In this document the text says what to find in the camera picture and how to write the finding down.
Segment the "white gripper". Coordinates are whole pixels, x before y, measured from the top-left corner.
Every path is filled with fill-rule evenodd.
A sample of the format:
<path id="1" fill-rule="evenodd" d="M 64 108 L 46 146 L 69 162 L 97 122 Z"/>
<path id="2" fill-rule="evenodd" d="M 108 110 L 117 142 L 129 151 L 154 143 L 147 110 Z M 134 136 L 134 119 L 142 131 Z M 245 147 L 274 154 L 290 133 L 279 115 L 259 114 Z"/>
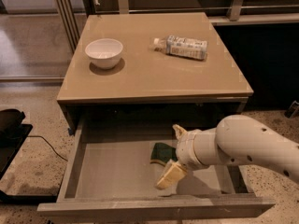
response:
<path id="1" fill-rule="evenodd" d="M 167 189 L 184 178 L 187 170 L 199 170 L 203 167 L 194 151 L 195 136 L 200 133 L 200 130 L 186 131 L 177 124 L 174 124 L 172 128 L 178 140 L 176 148 L 178 161 L 167 162 L 155 185 L 156 189 Z"/>

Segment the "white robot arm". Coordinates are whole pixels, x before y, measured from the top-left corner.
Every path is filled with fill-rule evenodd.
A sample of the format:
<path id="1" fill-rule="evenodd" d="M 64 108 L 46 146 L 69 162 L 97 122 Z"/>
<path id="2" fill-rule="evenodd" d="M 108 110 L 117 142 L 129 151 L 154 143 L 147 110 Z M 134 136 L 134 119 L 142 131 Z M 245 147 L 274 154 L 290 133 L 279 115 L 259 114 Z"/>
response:
<path id="1" fill-rule="evenodd" d="M 188 171 L 211 165 L 258 165 L 299 183 L 299 144 L 256 119 L 232 115 L 213 129 L 187 131 L 177 124 L 173 129 L 178 140 L 177 158 L 166 163 L 157 189 L 167 189 Z"/>

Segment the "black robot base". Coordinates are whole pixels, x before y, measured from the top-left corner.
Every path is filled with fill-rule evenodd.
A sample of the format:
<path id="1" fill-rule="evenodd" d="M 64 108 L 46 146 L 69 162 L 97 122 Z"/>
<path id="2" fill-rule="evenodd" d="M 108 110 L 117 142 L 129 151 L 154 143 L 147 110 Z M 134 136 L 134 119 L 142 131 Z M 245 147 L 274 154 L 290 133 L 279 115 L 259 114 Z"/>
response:
<path id="1" fill-rule="evenodd" d="M 22 123 L 24 119 L 25 114 L 18 109 L 0 111 L 0 178 L 33 129 L 32 124 Z"/>

